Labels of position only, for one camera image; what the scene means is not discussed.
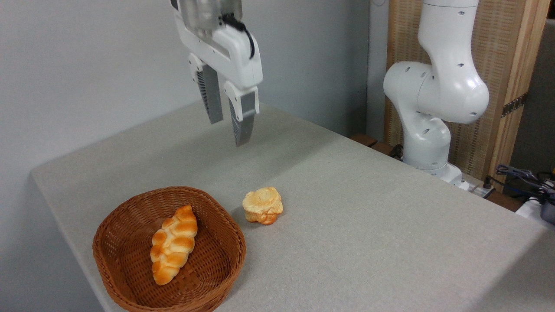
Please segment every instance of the bread roll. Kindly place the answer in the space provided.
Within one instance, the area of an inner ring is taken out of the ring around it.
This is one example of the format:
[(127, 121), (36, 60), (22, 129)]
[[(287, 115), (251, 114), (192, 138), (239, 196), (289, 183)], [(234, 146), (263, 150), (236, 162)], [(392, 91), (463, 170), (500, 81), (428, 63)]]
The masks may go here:
[(243, 199), (245, 218), (249, 222), (272, 224), (283, 212), (281, 195), (274, 187), (261, 188), (255, 192), (248, 192)]
[(195, 247), (198, 231), (191, 205), (175, 211), (173, 217), (165, 219), (162, 228), (152, 236), (152, 272), (158, 285), (169, 283), (185, 265)]

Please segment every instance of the black cable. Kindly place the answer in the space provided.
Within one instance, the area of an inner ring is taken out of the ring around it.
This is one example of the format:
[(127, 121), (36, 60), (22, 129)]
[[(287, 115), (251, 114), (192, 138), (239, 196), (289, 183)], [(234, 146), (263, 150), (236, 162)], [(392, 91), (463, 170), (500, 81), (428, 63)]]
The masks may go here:
[(538, 199), (541, 199), (541, 200), (544, 200), (544, 201), (548, 201), (549, 203), (555, 205), (555, 199), (553, 199), (552, 196), (550, 196), (549, 194), (546, 195), (544, 192), (541, 192), (541, 191), (539, 191), (539, 192), (529, 192), (529, 191), (526, 191), (526, 190), (517, 189), (517, 188), (511, 187), (508, 184), (503, 183), (503, 182), (495, 179), (494, 177), (492, 177), (490, 175), (488, 175), (487, 177), (490, 178), (492, 181), (496, 182), (497, 184), (500, 184), (500, 185), (502, 185), (506, 188), (509, 188), (509, 189), (515, 191), (515, 192), (525, 194), (525, 195), (528, 195), (530, 197), (535, 197), (535, 198), (538, 198)]
[(246, 36), (249, 37), (250, 43), (250, 57), (249, 59), (253, 59), (254, 57), (254, 40), (253, 37), (250, 35), (250, 32), (246, 30), (245, 24), (239, 22), (233, 13), (223, 14), (221, 16), (221, 21), (224, 22), (226, 25), (229, 25), (240, 32), (246, 33)]

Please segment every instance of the electrical cord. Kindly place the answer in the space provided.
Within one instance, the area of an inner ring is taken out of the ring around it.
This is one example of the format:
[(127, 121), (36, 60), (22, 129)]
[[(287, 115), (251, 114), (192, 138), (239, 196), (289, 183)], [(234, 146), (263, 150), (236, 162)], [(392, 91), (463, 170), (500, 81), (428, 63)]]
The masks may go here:
[(533, 188), (537, 188), (543, 191), (547, 191), (548, 189), (553, 189), (550, 185), (540, 181), (540, 179), (537, 178), (537, 176), (534, 175), (530, 170), (523, 170), (523, 169), (507, 166), (504, 164), (500, 164), (496, 167), (496, 173), (498, 175), (508, 175), (508, 176), (514, 177), (516, 179), (523, 181), (524, 183), (528, 184)]
[(491, 181), (494, 181), (495, 183), (497, 183), (499, 185), (502, 185), (502, 186), (512, 190), (512, 191), (515, 191), (515, 192), (518, 192), (518, 193), (521, 193), (521, 194), (524, 194), (524, 195), (527, 195), (527, 196), (530, 196), (530, 197), (535, 197), (539, 200), (542, 200), (544, 202), (549, 202), (550, 204), (555, 205), (555, 198), (553, 198), (552, 195), (550, 195), (549, 193), (547, 193), (544, 190), (538, 190), (538, 191), (535, 191), (535, 192), (526, 191), (526, 190), (514, 188), (514, 187), (508, 185), (507, 183), (503, 183), (503, 182), (497, 180), (496, 178), (494, 178), (490, 175), (488, 175), (487, 178), (490, 179)]
[(250, 35), (250, 32), (246, 30), (245, 24), (239, 22), (233, 13), (226, 13), (221, 16), (221, 21), (224, 22), (226, 25), (229, 25), (240, 32), (246, 33), (246, 36), (249, 37), (250, 43), (250, 57), (249, 59), (253, 59), (254, 57), (254, 40), (253, 37)]

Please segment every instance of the wicker basket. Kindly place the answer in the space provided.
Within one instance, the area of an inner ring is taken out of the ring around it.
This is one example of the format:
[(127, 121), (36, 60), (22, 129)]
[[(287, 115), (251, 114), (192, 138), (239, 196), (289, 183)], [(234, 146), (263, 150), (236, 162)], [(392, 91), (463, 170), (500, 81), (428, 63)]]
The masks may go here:
[[(177, 208), (191, 204), (195, 248), (168, 284), (154, 282), (152, 236)], [(112, 299), (128, 311), (213, 311), (228, 295), (245, 261), (245, 238), (207, 193), (168, 187), (130, 198), (98, 227), (93, 254)]]

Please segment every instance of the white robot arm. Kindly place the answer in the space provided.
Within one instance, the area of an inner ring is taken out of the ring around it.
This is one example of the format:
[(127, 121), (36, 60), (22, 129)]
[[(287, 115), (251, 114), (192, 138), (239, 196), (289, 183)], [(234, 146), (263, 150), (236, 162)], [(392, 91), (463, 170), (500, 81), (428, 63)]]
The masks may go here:
[(262, 65), (256, 39), (240, 22), (241, 0), (170, 0), (179, 37), (189, 50), (193, 81), (199, 85), (211, 123), (223, 119), (218, 74), (225, 78), (235, 143), (248, 142), (260, 113)]
[(442, 119), (472, 123), (489, 102), (471, 54), (477, 6), (478, 0), (424, 0), (418, 41), (432, 65), (399, 62), (384, 79), (403, 125), (403, 161), (461, 188), (467, 184), (447, 162), (451, 134)]

